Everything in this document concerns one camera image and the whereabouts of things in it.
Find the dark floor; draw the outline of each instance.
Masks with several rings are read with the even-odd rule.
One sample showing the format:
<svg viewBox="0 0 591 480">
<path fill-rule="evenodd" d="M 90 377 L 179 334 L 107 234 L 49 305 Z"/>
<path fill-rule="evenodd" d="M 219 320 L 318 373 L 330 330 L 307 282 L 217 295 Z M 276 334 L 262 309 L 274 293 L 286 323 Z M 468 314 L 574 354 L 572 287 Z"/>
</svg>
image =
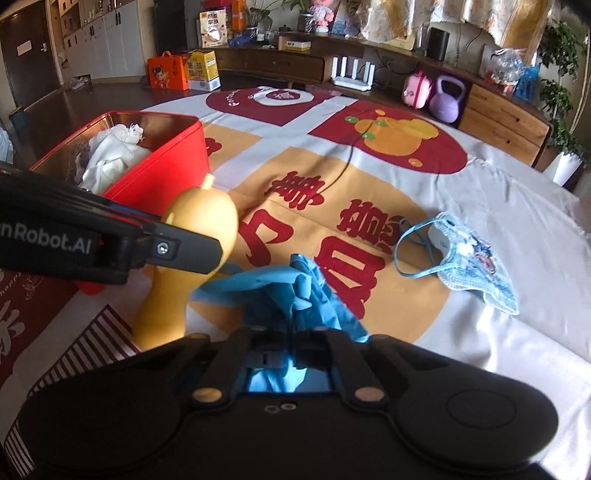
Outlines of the dark floor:
<svg viewBox="0 0 591 480">
<path fill-rule="evenodd" d="M 285 87 L 287 82 L 235 74 L 220 75 L 222 90 L 259 85 Z M 14 163 L 30 168 L 43 155 L 97 116 L 110 110 L 142 110 L 192 95 L 198 90 L 154 90 L 138 83 L 100 83 L 79 90 L 58 90 L 24 112 L 26 127 L 11 132 Z"/>
</svg>

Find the face mask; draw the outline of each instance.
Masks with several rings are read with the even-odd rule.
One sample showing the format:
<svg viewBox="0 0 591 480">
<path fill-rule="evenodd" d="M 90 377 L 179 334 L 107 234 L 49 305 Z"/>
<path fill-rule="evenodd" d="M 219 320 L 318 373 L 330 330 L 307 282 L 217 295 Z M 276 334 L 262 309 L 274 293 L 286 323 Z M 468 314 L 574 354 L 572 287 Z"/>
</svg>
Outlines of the face mask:
<svg viewBox="0 0 591 480">
<path fill-rule="evenodd" d="M 419 233 L 421 228 L 431 225 L 428 241 Z M 404 273 L 398 268 L 398 247 L 411 233 L 419 239 L 413 241 L 427 248 L 431 262 L 431 246 L 443 254 L 443 260 L 417 273 Z M 479 290 L 484 301 L 503 312 L 518 314 L 519 307 L 513 285 L 492 247 L 472 231 L 455 215 L 441 212 L 435 218 L 411 226 L 398 240 L 394 249 L 394 266 L 398 273 L 407 278 L 421 278 L 436 273 L 439 279 L 451 290 Z"/>
</svg>

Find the wooden drawer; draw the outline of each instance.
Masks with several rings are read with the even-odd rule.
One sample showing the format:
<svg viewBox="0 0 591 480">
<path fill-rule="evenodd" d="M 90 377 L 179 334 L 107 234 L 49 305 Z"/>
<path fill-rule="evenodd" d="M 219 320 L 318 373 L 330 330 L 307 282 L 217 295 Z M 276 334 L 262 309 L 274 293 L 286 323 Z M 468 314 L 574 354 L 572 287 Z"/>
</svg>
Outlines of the wooden drawer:
<svg viewBox="0 0 591 480">
<path fill-rule="evenodd" d="M 249 50 L 248 69 L 314 82 L 324 81 L 324 59 L 306 54 Z"/>
<path fill-rule="evenodd" d="M 544 144 L 550 129 L 548 124 L 518 105 L 478 85 L 472 86 L 466 106 L 496 120 L 538 147 Z"/>
<path fill-rule="evenodd" d="M 216 62 L 218 70 L 246 70 L 248 52 L 246 50 L 231 50 L 216 48 Z"/>
<path fill-rule="evenodd" d="M 459 129 L 528 165 L 534 162 L 540 151 L 539 146 L 471 108 L 464 110 Z"/>
</svg>

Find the printed tablecloth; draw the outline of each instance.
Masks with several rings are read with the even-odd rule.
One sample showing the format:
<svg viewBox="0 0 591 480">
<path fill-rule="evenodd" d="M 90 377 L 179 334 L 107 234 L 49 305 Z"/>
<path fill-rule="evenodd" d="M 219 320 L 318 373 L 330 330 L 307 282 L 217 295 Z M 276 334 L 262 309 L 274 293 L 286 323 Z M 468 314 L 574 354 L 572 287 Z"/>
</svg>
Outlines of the printed tablecloth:
<svg viewBox="0 0 591 480">
<path fill-rule="evenodd" d="M 591 219 L 574 196 L 469 135 L 395 108 L 261 87 L 183 98 L 151 111 L 198 116 L 215 186 L 241 215 L 230 258 L 243 269 L 318 263 L 371 334 L 386 333 L 539 388 L 560 426 L 543 466 L 585 479 L 591 459 Z M 487 239 L 520 314 L 392 264 L 398 221 L 448 210 Z M 401 268 L 430 266 L 407 242 Z M 15 423 L 46 384 L 133 355 L 150 269 L 86 296 L 72 283 L 0 271 L 0 440 L 15 470 L 33 467 Z M 192 302 L 188 331 L 223 339 L 237 308 Z"/>
</svg>

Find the pink doll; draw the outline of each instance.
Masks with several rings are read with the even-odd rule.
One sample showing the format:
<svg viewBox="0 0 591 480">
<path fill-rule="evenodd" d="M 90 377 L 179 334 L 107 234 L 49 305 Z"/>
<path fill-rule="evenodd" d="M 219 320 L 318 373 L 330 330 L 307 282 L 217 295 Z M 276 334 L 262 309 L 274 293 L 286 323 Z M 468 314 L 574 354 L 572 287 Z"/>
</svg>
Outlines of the pink doll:
<svg viewBox="0 0 591 480">
<path fill-rule="evenodd" d="M 328 24 L 333 21 L 335 13 L 329 8 L 332 0 L 312 0 L 310 13 L 314 15 L 314 24 L 316 31 L 319 33 L 327 33 L 329 30 Z"/>
</svg>

